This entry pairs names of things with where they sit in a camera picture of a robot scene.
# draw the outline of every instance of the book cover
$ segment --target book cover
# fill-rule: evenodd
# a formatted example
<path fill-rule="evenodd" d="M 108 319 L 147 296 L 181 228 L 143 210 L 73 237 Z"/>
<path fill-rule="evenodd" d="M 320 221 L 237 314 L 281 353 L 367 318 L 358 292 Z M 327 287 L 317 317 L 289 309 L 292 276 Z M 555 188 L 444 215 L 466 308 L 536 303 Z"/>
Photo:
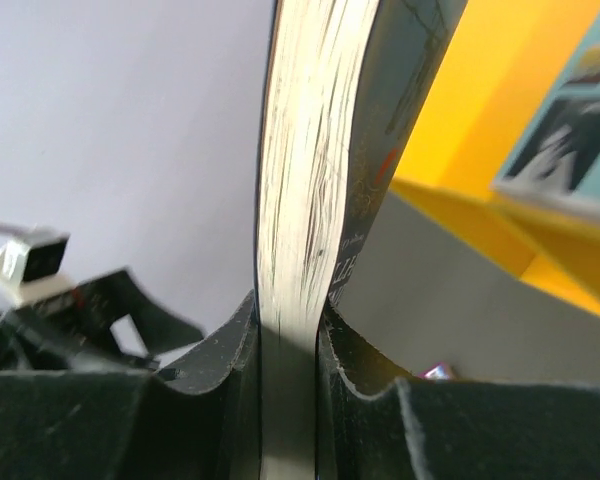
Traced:
<path fill-rule="evenodd" d="M 464 0 L 380 2 L 362 64 L 353 116 L 345 221 L 329 290 L 336 305 L 465 4 Z"/>
<path fill-rule="evenodd" d="M 261 478 L 315 478 L 325 302 L 353 271 L 463 7 L 277 3 L 256 197 Z"/>
<path fill-rule="evenodd" d="M 600 221 L 600 14 L 498 173 L 494 188 Z"/>

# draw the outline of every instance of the cable connector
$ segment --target cable connector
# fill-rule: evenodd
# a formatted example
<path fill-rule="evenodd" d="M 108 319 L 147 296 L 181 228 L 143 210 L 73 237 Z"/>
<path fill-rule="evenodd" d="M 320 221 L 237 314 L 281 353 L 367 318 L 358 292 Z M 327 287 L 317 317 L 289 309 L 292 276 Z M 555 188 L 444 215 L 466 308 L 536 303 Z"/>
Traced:
<path fill-rule="evenodd" d="M 69 235 L 47 228 L 20 232 L 0 249 L 0 291 L 16 308 L 73 288 L 60 273 Z"/>

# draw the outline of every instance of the black plastic piece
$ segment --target black plastic piece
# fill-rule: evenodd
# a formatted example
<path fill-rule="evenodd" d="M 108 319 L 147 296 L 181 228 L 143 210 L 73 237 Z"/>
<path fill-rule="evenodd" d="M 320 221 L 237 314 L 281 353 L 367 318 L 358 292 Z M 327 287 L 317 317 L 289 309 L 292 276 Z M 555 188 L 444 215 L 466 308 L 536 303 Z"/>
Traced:
<path fill-rule="evenodd" d="M 157 372 L 0 372 L 0 480 L 257 480 L 253 307 Z M 600 478 L 600 389 L 420 380 L 331 305 L 317 368 L 321 480 Z"/>
<path fill-rule="evenodd" d="M 123 353 L 111 326 L 129 316 L 149 355 Z M 148 299 L 126 270 L 120 270 L 0 317 L 0 358 L 15 355 L 35 370 L 156 369 L 154 356 L 196 343 L 201 330 Z"/>
<path fill-rule="evenodd" d="M 420 380 L 329 306 L 318 358 L 321 480 L 600 478 L 600 389 Z"/>
<path fill-rule="evenodd" d="M 0 480 L 257 479 L 252 311 L 158 373 L 1 373 Z"/>

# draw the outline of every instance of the yellow object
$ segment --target yellow object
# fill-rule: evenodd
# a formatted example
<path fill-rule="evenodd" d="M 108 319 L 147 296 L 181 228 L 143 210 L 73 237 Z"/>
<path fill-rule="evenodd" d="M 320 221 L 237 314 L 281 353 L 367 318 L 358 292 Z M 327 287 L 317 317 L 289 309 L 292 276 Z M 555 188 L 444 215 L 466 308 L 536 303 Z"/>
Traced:
<path fill-rule="evenodd" d="M 544 220 L 490 185 L 599 11 L 600 0 L 469 0 L 392 182 L 511 275 L 598 315 L 600 279 L 573 275 L 567 244 L 554 251 Z"/>

